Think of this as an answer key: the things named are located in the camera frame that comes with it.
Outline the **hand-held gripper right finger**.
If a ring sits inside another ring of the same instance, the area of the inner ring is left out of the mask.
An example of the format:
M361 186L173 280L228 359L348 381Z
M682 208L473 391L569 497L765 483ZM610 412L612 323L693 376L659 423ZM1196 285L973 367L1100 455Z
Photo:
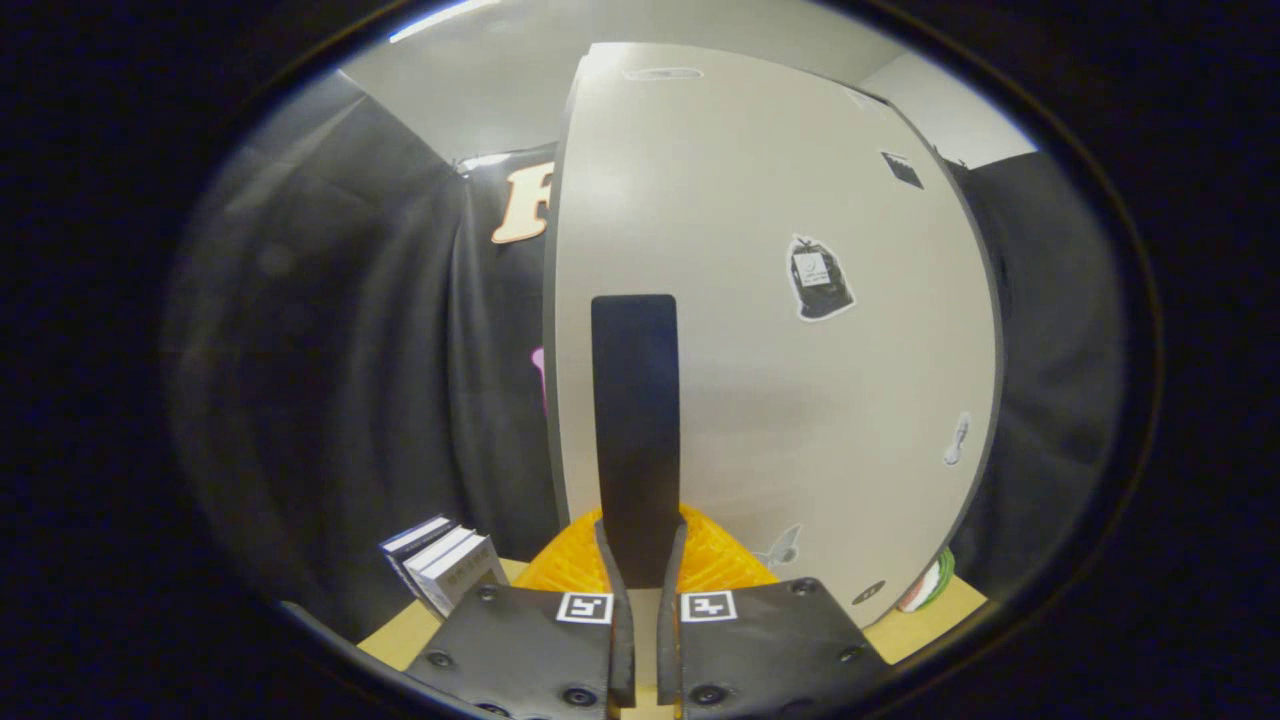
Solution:
M657 620L657 689L677 719L833 719L888 664L813 577L781 580L704 512L680 509Z

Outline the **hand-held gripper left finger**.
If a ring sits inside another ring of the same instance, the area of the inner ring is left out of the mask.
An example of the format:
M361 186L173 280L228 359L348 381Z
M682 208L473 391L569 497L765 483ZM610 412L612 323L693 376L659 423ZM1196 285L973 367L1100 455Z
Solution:
M634 618L602 511L516 583L474 583L404 673L471 717L618 719L635 703Z

